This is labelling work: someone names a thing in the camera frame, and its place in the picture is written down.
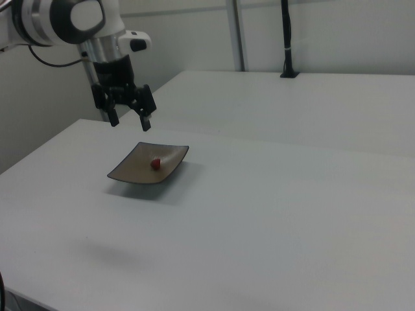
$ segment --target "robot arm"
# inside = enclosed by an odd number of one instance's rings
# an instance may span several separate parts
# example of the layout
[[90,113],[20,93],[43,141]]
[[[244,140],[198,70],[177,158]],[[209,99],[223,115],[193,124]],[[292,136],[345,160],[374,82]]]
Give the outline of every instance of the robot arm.
[[0,0],[0,52],[16,45],[77,45],[95,105],[111,125],[116,104],[140,116],[143,130],[156,110],[150,88],[134,84],[130,54],[151,47],[144,32],[125,29],[117,0]]

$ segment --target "cable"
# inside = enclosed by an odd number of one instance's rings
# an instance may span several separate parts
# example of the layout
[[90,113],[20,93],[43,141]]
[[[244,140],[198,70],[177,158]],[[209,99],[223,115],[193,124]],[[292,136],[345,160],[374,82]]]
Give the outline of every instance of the cable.
[[6,290],[3,278],[0,273],[0,311],[6,310]]
[[2,12],[2,11],[4,11],[4,10],[6,10],[11,4],[12,4],[12,2],[11,2],[11,0],[6,0],[6,1],[2,1],[1,3],[4,3],[4,2],[7,2],[6,4],[0,4],[0,5],[3,5],[1,8],[0,8],[0,13]]
[[55,64],[53,64],[53,63],[48,63],[48,62],[45,62],[44,60],[42,60],[35,52],[34,52],[34,50],[33,50],[33,48],[32,48],[32,46],[31,45],[28,45],[28,47],[29,47],[29,51],[32,53],[32,55],[35,57],[35,59],[37,59],[39,62],[41,62],[42,64],[44,64],[44,65],[46,65],[46,66],[49,66],[49,67],[54,67],[54,68],[64,68],[64,67],[69,67],[69,66],[72,66],[72,65],[75,65],[75,64],[77,64],[77,63],[80,63],[82,60],[76,60],[76,61],[74,61],[74,62],[71,62],[71,63],[65,63],[65,64],[63,64],[63,65],[55,65]]

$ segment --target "table surface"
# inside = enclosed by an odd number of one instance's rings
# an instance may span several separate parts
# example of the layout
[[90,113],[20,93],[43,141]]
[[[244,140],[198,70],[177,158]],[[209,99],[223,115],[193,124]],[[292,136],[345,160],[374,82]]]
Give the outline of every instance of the table surface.
[[[0,176],[10,289],[59,311],[413,309],[414,158],[129,117],[78,121]],[[160,185],[108,179],[139,141],[190,151]]]
[[159,129],[415,157],[415,76],[185,71],[154,98]]

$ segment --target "silver metal cylinder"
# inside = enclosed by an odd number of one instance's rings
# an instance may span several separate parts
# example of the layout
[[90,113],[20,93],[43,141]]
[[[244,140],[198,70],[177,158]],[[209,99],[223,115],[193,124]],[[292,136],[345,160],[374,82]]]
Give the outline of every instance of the silver metal cylinder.
[[88,58],[94,63],[109,63],[119,60],[125,55],[120,51],[118,38],[125,34],[126,31],[120,31],[116,34],[101,38],[93,38],[81,43],[79,49],[86,52]]

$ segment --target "black pole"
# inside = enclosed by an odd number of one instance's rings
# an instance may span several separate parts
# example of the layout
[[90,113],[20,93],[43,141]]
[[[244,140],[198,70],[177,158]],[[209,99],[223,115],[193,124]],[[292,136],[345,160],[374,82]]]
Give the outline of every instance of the black pole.
[[284,30],[284,48],[285,48],[285,62],[282,78],[295,78],[298,72],[292,68],[291,56],[291,19],[288,10],[288,0],[281,0],[281,9],[283,12],[283,30]]

